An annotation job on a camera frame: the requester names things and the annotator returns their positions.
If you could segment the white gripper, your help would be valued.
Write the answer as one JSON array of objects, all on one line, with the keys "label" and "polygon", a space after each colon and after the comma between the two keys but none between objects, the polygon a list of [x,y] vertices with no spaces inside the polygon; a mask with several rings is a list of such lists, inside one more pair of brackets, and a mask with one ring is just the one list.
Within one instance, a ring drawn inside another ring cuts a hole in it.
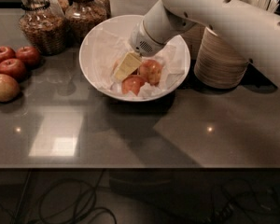
[{"label": "white gripper", "polygon": [[123,81],[138,69],[142,62],[141,56],[151,57],[165,46],[160,26],[145,19],[134,26],[129,43],[135,52],[127,52],[115,62],[112,77],[117,82]]}]

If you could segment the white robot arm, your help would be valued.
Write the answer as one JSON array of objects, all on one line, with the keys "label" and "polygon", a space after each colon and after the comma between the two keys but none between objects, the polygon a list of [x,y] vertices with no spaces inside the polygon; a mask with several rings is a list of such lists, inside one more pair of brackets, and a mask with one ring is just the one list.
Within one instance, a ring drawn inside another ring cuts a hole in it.
[{"label": "white robot arm", "polygon": [[280,16],[239,0],[111,0],[111,11],[146,13],[130,35],[143,56],[199,23],[213,30],[280,89]]}]

